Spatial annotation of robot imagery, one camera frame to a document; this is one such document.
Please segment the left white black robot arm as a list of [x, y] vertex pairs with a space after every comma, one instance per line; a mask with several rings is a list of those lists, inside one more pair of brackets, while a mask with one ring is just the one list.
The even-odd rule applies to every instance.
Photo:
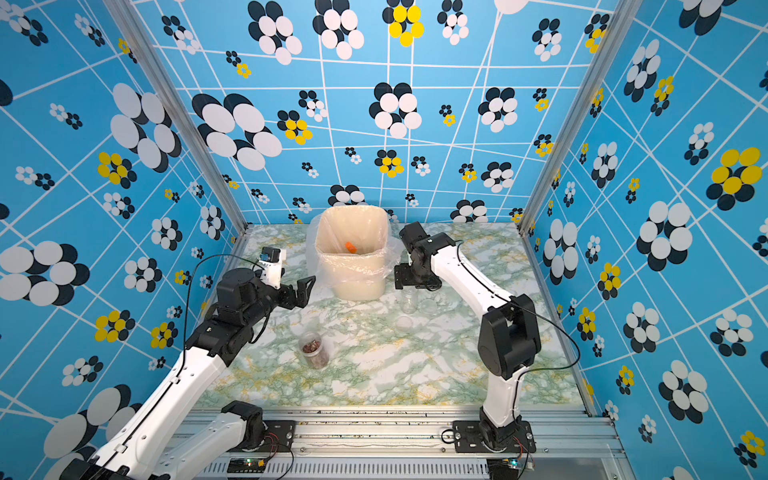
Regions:
[[72, 459], [61, 479], [193, 479], [230, 451], [270, 454], [285, 444], [270, 432], [262, 408], [232, 401], [214, 420], [173, 449], [167, 447], [201, 395], [256, 343], [278, 308], [304, 308], [316, 279], [282, 281], [283, 251], [266, 247], [257, 261], [223, 274], [216, 301], [189, 334], [178, 361], [145, 404], [90, 458]]

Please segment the right green circuit board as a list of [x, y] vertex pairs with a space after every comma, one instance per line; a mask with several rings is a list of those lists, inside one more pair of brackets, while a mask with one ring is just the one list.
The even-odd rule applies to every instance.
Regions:
[[490, 480], [517, 480], [519, 471], [508, 459], [488, 459]]

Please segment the aluminium corner post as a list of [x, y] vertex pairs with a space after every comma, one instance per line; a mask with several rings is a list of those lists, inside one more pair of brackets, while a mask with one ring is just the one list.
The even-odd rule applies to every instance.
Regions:
[[187, 113], [181, 97], [174, 88], [168, 69], [163, 65], [152, 47], [145, 28], [140, 25], [139, 16], [135, 13], [131, 3], [129, 1], [104, 1], [104, 5], [130, 47], [136, 51], [142, 71], [177, 126], [182, 141], [189, 149], [189, 154], [216, 195], [235, 230], [239, 235], [245, 234], [248, 223], [233, 195], [224, 186], [220, 170], [205, 146], [192, 118]]
[[519, 226], [521, 236], [526, 234], [534, 223], [536, 215], [547, 196], [549, 185], [565, 160], [568, 150], [572, 146], [576, 134], [585, 120], [588, 105], [591, 103], [597, 90], [602, 86], [603, 80], [615, 60], [641, 5], [641, 0], [622, 0], [618, 2], [616, 10], [611, 15], [607, 38], [593, 57], [584, 80], [569, 107], [562, 128], [556, 136], [554, 151], [544, 164], [541, 175], [525, 207], [523, 219]]

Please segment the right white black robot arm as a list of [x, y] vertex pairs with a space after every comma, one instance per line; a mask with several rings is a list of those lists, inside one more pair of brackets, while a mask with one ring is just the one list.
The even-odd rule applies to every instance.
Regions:
[[529, 296], [508, 292], [491, 281], [447, 234], [430, 235], [414, 222], [400, 230], [399, 238], [409, 261], [394, 267], [396, 289], [436, 291], [448, 284], [479, 317], [477, 350], [489, 372], [479, 411], [481, 444], [491, 452], [509, 447], [535, 452], [530, 423], [520, 414], [521, 385], [527, 374], [546, 370], [533, 366], [542, 349], [538, 322], [560, 326], [538, 314]]

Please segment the right aluminium corner post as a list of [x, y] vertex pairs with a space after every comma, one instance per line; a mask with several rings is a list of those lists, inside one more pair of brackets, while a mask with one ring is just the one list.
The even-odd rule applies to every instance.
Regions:
[[616, 10], [611, 15], [607, 38], [593, 57], [584, 80], [569, 107], [562, 128], [556, 136], [554, 151], [544, 164], [541, 175], [525, 207], [523, 219], [519, 226], [521, 236], [526, 234], [534, 223], [536, 215], [547, 196], [549, 185], [565, 160], [568, 150], [572, 146], [576, 134], [585, 120], [588, 105], [591, 103], [597, 90], [602, 86], [603, 80], [615, 60], [641, 5], [641, 0], [622, 0], [618, 2]]

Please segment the small tea jar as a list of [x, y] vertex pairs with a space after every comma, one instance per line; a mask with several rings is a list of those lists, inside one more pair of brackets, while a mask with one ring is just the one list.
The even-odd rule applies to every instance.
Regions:
[[411, 315], [418, 310], [419, 292], [416, 289], [403, 289], [399, 294], [399, 305], [404, 314]]

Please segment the aluminium front rail frame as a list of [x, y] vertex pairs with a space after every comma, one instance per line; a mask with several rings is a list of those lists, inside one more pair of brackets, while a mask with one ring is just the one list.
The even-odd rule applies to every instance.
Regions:
[[[613, 424], [578, 410], [532, 410], [529, 422], [537, 451], [457, 453], [448, 436], [454, 421], [478, 421], [460, 407], [277, 408], [264, 420], [294, 420], [288, 452], [225, 453], [196, 477], [213, 478], [485, 478], [488, 459], [508, 459], [518, 479], [630, 479], [633, 471]], [[173, 449], [219, 414], [193, 411], [173, 434]], [[263, 458], [260, 475], [231, 475], [231, 458]]]

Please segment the left aluminium corner post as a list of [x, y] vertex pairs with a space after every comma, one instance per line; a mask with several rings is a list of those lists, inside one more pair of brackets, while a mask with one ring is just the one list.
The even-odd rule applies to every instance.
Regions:
[[142, 71], [177, 126], [182, 141], [189, 149], [189, 154], [216, 195], [235, 230], [239, 235], [245, 234], [248, 223], [233, 195], [224, 186], [220, 170], [205, 146], [192, 118], [187, 113], [181, 97], [174, 88], [168, 69], [163, 65], [152, 47], [145, 28], [140, 25], [139, 16], [135, 13], [131, 3], [129, 1], [104, 1], [104, 5], [130, 47], [136, 51]]

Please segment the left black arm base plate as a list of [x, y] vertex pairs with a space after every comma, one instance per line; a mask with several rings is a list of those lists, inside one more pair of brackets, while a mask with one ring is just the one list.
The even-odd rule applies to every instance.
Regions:
[[266, 420], [261, 428], [259, 443], [254, 441], [241, 442], [228, 450], [228, 453], [281, 453], [288, 452], [293, 445], [296, 435], [297, 422], [294, 420]]

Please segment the left green circuit board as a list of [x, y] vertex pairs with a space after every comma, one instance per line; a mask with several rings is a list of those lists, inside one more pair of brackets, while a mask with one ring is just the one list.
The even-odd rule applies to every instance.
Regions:
[[231, 458], [227, 473], [231, 475], [260, 475], [266, 471], [268, 461], [263, 458]]

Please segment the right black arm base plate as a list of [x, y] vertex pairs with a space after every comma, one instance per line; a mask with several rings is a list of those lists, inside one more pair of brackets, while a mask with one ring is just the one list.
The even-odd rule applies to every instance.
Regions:
[[448, 436], [457, 453], [535, 453], [536, 442], [529, 422], [518, 418], [507, 426], [487, 421], [454, 421]]

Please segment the tall clear tea jar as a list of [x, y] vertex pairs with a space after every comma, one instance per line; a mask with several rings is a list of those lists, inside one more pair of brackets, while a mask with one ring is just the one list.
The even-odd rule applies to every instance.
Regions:
[[437, 300], [431, 292], [419, 296], [418, 312], [424, 318], [436, 318], [440, 315]]

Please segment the green circuit board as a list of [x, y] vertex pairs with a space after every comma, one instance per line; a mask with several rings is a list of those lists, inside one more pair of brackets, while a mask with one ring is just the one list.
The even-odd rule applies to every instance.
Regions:
[[488, 459], [490, 480], [517, 480], [519, 471], [508, 459]]
[[227, 473], [231, 475], [260, 475], [266, 471], [268, 461], [263, 458], [231, 458]]

